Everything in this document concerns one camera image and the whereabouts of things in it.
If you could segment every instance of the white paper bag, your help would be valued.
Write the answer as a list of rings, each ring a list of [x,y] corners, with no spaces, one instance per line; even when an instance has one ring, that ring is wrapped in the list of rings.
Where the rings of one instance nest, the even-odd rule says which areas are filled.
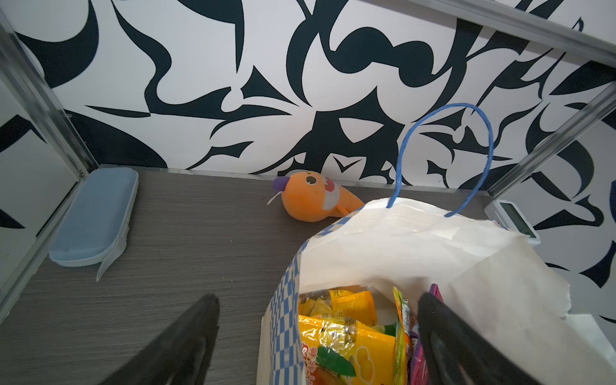
[[[570,308],[569,285],[525,235],[491,221],[446,218],[420,201],[386,205],[371,201],[302,245],[262,320],[258,384],[306,381],[299,293],[364,285],[393,301],[395,285],[416,304],[432,283],[446,305],[539,382],[616,383],[607,361],[560,318]]]

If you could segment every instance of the orange plush toy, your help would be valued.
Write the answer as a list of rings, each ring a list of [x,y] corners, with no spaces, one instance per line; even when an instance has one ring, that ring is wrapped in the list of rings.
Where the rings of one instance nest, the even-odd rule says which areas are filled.
[[[314,171],[278,177],[272,187],[282,194],[286,212],[300,221],[318,222],[327,217],[344,217],[363,206],[353,193]]]

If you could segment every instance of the blue checkered pattern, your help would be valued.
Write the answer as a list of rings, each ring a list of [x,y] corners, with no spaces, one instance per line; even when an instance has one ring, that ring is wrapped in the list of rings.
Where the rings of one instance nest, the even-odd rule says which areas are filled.
[[[299,248],[293,261],[286,268],[272,297],[270,382],[273,385],[297,385],[302,383],[304,359],[298,326],[299,257],[308,241]]]
[[[325,235],[328,235],[329,233],[333,233],[334,231],[340,229],[346,222],[349,221],[349,219],[351,219],[352,216],[359,213],[361,209],[362,208],[360,207],[359,209],[353,211],[352,213],[349,213],[349,215],[347,215],[346,217],[342,217],[338,219],[336,222],[332,223],[328,227],[325,227],[323,230],[319,231],[318,234],[315,235],[315,237],[324,237]]]

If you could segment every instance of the display screen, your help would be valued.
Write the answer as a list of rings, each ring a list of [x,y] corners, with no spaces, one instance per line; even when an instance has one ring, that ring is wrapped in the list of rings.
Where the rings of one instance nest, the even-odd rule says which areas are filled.
[[[530,238],[536,238],[535,234],[533,234],[530,227],[524,222],[520,213],[517,212],[516,208],[511,203],[501,203],[501,206],[505,209],[505,212],[511,218],[513,224],[516,225],[520,233],[526,234]]]

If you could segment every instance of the light blue pencil case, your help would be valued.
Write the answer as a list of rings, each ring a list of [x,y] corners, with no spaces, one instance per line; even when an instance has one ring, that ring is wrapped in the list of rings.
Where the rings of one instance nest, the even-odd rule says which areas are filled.
[[[69,207],[49,250],[60,266],[100,263],[96,280],[126,249],[139,174],[131,168],[90,173]]]

